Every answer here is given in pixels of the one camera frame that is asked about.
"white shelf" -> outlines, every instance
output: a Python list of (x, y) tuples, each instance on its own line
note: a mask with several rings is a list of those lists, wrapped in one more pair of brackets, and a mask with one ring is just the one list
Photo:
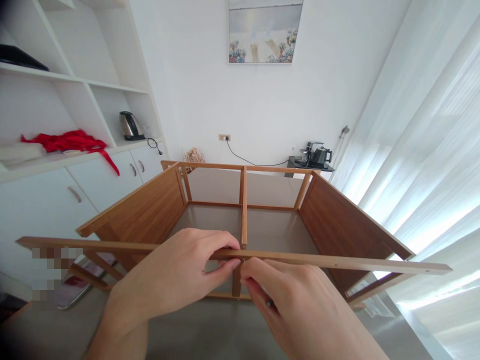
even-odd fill
[(114, 84), (109, 84), (106, 82), (100, 82), (100, 81), (94, 81), (94, 80), (84, 80), (86, 83), (99, 87), (99, 88), (105, 88), (105, 89), (112, 89), (112, 90), (121, 90), (121, 91), (126, 91), (129, 93), (137, 93), (137, 94), (148, 94), (148, 91), (145, 90), (140, 90), (140, 89), (135, 89), (133, 87), (128, 87), (128, 86), (122, 86), (122, 85), (114, 85)]
[[(160, 145), (163, 140), (161, 138), (156, 138), (155, 141)], [(109, 155), (113, 155), (131, 149), (140, 148), (142, 146), (147, 146), (146, 139), (140, 141), (124, 140), (124, 142), (121, 143), (121, 146), (106, 148), (105, 150)], [(38, 159), (25, 161), (9, 167), (4, 167), (0, 163), (0, 168), (6, 170), (0, 170), (0, 183), (6, 183), (35, 174), (46, 173), (52, 170), (64, 168), (73, 164), (83, 163), (101, 157), (102, 155), (100, 155), (98, 152), (93, 152), (90, 154), (87, 152), (73, 152), (68, 154), (53, 152)]]
[(82, 79), (72, 77), (69, 75), (63, 75), (56, 72), (38, 70), (30, 67), (12, 65), (5, 62), (0, 62), (0, 74), (23, 76), (28, 78), (36, 78), (43, 80), (54, 81), (70, 81), (70, 82), (82, 82)]
[[(125, 141), (119, 113), (131, 111), (145, 136), (160, 142), (129, 0), (15, 0), (0, 16), (0, 43), (17, 46), (50, 71), (0, 62), (0, 134), (17, 141), (39, 133), (84, 130), (109, 154), (147, 146)], [(51, 153), (15, 166), (0, 165), (0, 183), (101, 157)]]
[(125, 4), (122, 0), (80, 0), (80, 1), (93, 10), (118, 9), (118, 8), (125, 7)]
[(72, 0), (38, 0), (38, 2), (45, 11), (75, 9)]
[(135, 89), (133, 87), (88, 80), (80, 77), (63, 75), (63, 74), (59, 74), (51, 71), (44, 71), (44, 70), (38, 70), (30, 67), (12, 65), (5, 62), (0, 62), (0, 74), (23, 76), (28, 78), (37, 78), (37, 79), (43, 79), (43, 80), (49, 80), (49, 81), (55, 81), (55, 82), (66, 81), (66, 82), (74, 82), (74, 83), (87, 83), (89, 85), (93, 85), (99, 88), (120, 90), (120, 91), (137, 93), (137, 94), (148, 94), (148, 91)]

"framed painting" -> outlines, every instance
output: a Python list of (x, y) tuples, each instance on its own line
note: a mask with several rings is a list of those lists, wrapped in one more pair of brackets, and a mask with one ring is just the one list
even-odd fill
[(228, 62), (291, 64), (303, 0), (228, 0)]

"white curtain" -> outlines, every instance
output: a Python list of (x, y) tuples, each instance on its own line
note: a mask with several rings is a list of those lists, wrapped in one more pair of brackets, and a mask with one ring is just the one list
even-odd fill
[(449, 264), (389, 290), (455, 359), (480, 358), (480, 1), (413, 0), (331, 182)]

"dried plant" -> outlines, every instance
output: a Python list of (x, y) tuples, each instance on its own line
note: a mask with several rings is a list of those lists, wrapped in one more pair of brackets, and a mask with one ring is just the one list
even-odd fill
[[(189, 163), (204, 163), (205, 157), (200, 150), (198, 150), (196, 147), (192, 147), (183, 154), (183, 160)], [(195, 168), (189, 166), (186, 168), (186, 173), (190, 174), (193, 170), (195, 170)]]

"power cord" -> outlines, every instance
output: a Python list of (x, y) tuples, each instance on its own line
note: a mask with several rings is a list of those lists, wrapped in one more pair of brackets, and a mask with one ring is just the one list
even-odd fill
[(273, 164), (273, 165), (256, 165), (256, 164), (254, 164), (253, 162), (250, 162), (250, 161), (244, 159), (243, 157), (238, 156), (236, 153), (234, 153), (234, 152), (232, 151), (232, 148), (230, 147), (230, 144), (229, 144), (229, 137), (226, 136), (225, 139), (226, 139), (226, 144), (228, 145), (228, 148), (230, 149), (230, 151), (231, 151), (231, 153), (232, 153), (233, 155), (235, 155), (237, 158), (240, 158), (240, 159), (242, 159), (242, 160), (246, 161), (247, 163), (252, 164), (252, 165), (254, 165), (254, 166), (277, 166), (277, 165), (285, 164), (285, 163), (288, 161), (288, 160), (285, 160), (284, 162), (281, 162), (281, 163), (279, 163), (279, 164)]
[[(152, 146), (150, 145), (150, 140), (153, 140), (153, 142), (155, 143), (155, 146)], [(152, 137), (147, 137), (147, 141), (146, 143), (148, 144), (149, 147), (151, 147), (152, 149), (157, 149), (158, 150), (158, 155), (163, 155), (164, 153), (160, 151), (159, 149), (159, 143)]]

